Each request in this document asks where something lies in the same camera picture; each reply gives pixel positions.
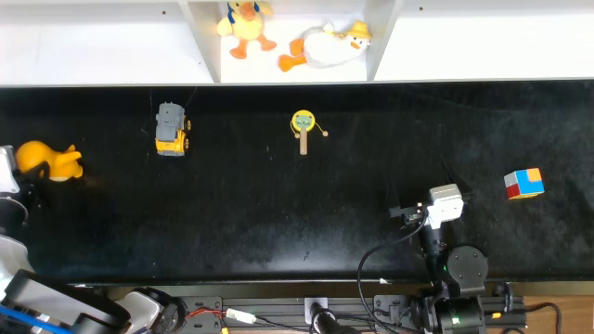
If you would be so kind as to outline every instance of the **rubik's cube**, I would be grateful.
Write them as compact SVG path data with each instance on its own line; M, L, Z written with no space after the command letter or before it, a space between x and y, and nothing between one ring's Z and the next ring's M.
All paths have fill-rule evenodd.
M509 173L504 179L509 199L525 199L545 192L538 168Z

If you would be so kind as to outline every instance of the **blue cube face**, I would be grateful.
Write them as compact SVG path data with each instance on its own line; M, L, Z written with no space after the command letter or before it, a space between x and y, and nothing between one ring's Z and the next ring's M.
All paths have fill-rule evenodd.
M520 186L522 195L545 192L545 185L542 181L530 182L528 180L527 171L518 171L516 176L518 177L518 186Z

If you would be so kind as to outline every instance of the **duck beak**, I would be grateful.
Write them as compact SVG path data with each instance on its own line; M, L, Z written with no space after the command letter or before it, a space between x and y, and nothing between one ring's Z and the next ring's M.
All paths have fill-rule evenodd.
M246 20L253 20L256 17L256 10L252 2L244 3L239 7L239 13Z

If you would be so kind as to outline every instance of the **black table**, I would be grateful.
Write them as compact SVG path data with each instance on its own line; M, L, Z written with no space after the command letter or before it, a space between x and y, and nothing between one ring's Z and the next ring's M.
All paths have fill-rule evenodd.
M593 93L569 81L3 89L0 144L74 144L85 171L49 185L11 237L68 282L353 279L367 249L403 233L387 218L390 180L424 199L446 161L474 189L449 228L489 256L491 280L592 279ZM184 158L156 153L165 101L187 105ZM298 109L329 131L306 157ZM546 193L507 200L503 176L530 167ZM427 280L414 240L365 270Z

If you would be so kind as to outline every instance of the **white duck plush toy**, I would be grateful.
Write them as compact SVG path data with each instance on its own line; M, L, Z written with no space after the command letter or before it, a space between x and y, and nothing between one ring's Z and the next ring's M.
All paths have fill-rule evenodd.
M353 28L344 34L336 33L332 24L328 23L324 28L311 28L303 38L293 40L290 44L293 57L280 56L278 66L287 72L301 64L316 69L341 65L363 55L370 41L368 25L362 21L355 22Z

